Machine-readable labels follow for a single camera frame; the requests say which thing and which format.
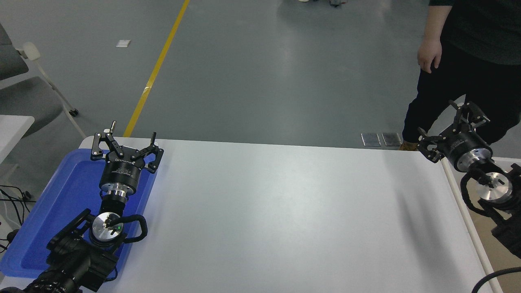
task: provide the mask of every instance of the black pants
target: black pants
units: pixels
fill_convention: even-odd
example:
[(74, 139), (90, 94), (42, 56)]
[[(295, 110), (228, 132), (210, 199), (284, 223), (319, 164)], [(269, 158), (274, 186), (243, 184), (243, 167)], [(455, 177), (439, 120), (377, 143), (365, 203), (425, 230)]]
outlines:
[(466, 95), (465, 101), (476, 103), (490, 119), (490, 123), (477, 128), (477, 133), (488, 144), (500, 140), (520, 121), (521, 65), (490, 63), (447, 42), (442, 47), (438, 68), (432, 67), (431, 74), (420, 71), (418, 96), (409, 104), (403, 139), (418, 141), (418, 127), (428, 131), (449, 100)]

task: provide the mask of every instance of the gray floor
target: gray floor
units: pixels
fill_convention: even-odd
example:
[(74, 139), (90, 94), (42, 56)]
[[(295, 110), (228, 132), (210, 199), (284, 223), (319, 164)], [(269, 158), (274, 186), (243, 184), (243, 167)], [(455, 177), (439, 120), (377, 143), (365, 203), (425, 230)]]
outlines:
[[(85, 132), (117, 120), (122, 135), (182, 3), (2, 1), (0, 22), (15, 46), (36, 44)], [(361, 132), (401, 132), (427, 3), (192, 0), (132, 136), (363, 148)], [(520, 134), (494, 154), (521, 157)], [(11, 181), (38, 196), (80, 141), (61, 115), (6, 159), (20, 164)]]

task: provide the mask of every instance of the gray chair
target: gray chair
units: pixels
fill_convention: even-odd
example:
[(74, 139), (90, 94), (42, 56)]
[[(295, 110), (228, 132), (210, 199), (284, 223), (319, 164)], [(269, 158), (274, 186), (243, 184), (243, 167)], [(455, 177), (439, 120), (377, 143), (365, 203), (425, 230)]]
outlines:
[(63, 97), (36, 61), (40, 57), (36, 47), (32, 43), (26, 43), (23, 49), (18, 51), (13, 47), (9, 36), (0, 25), (0, 80), (29, 71), (22, 57), (35, 61), (46, 79), (44, 81), (36, 76), (0, 89), (0, 114), (33, 116), (34, 123), (25, 133), (24, 137), (26, 137), (42, 129), (64, 112), (80, 135), (85, 138), (85, 133), (72, 117), (76, 116), (78, 111)]

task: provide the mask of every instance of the white table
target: white table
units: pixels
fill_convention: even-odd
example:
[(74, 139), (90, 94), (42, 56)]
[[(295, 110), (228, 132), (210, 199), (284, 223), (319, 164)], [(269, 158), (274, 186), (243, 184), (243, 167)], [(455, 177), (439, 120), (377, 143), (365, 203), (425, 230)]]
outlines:
[(31, 116), (0, 115), (0, 163), (33, 123)]
[(470, 292), (485, 275), (443, 167), (418, 152), (157, 144), (148, 236), (99, 292)]

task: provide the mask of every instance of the robotic arm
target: robotic arm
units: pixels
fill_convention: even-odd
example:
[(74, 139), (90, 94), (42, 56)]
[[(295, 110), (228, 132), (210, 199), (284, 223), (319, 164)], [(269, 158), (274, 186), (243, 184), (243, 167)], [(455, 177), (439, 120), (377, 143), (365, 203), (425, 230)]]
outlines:
[[(0, 290), (1, 293), (78, 293), (82, 292), (81, 286), (97, 292), (104, 282), (111, 280), (108, 276), (112, 271), (117, 276), (119, 258), (115, 252), (121, 245), (146, 237), (145, 218), (123, 216), (123, 210), (129, 196), (136, 192), (141, 170), (155, 173), (163, 149), (154, 144), (155, 132), (150, 145), (142, 150), (120, 146), (112, 136), (115, 125), (114, 121), (110, 129), (94, 135), (91, 160), (106, 162), (100, 180), (102, 203), (97, 215), (85, 209), (53, 237), (47, 245), (51, 251), (47, 258), (49, 268), (27, 288), (10, 287)], [(108, 145), (106, 155), (100, 149), (101, 142)], [(155, 159), (146, 164), (144, 158), (150, 154), (154, 154)], [(140, 224), (141, 234), (128, 238), (123, 226), (135, 221)]]
[[(422, 136), (418, 149), (434, 163), (447, 157), (456, 170), (466, 173), (460, 183), (465, 204), (470, 210), (494, 220), (497, 225), (492, 230), (494, 237), (521, 258), (521, 167), (513, 164), (512, 170), (506, 172), (495, 164), (492, 149), (475, 131), (490, 121), (478, 106), (472, 102), (462, 106), (453, 101), (450, 104), (456, 109), (452, 125), (438, 136), (427, 136), (419, 128)], [(482, 209), (470, 201), (467, 183), (471, 178), (479, 184), (478, 204)], [(498, 211), (511, 216), (505, 219)]]

